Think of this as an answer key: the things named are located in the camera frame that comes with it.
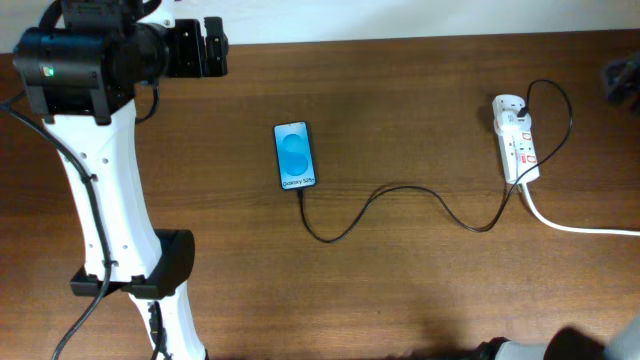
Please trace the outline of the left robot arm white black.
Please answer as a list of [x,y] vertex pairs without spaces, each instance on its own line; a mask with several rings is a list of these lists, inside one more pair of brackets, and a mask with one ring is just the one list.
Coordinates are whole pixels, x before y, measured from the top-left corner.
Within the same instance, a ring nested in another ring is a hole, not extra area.
[[52,143],[69,180],[85,260],[70,282],[98,304],[127,293],[156,359],[205,359],[188,298],[193,234],[156,229],[135,146],[138,85],[222,77],[229,44],[219,17],[179,19],[171,1],[56,1],[14,50],[26,124]]

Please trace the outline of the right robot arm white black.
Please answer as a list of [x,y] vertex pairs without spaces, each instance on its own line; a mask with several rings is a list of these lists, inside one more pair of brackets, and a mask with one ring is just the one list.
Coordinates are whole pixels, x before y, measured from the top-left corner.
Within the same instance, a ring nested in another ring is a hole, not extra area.
[[[603,70],[607,101],[619,104],[639,93],[639,55],[619,58]],[[540,176],[539,167],[546,162],[535,153],[530,114],[531,92],[538,79],[527,87],[526,97],[498,95],[492,102],[496,132],[505,181],[519,190],[533,215],[543,224],[560,231],[588,235],[639,236],[637,230],[580,228],[554,223],[536,208],[528,184]],[[481,343],[460,355],[462,359],[544,360],[544,359],[637,359],[639,357],[639,320],[634,319],[623,331],[604,344],[578,329],[566,326],[546,344],[525,345],[504,337]]]

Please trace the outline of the blue screen Samsung smartphone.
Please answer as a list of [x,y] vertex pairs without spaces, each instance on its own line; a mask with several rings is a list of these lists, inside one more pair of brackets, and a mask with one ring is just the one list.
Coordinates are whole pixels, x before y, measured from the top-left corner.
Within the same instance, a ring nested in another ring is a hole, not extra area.
[[307,123],[276,125],[273,133],[281,188],[290,191],[315,186],[316,171]]

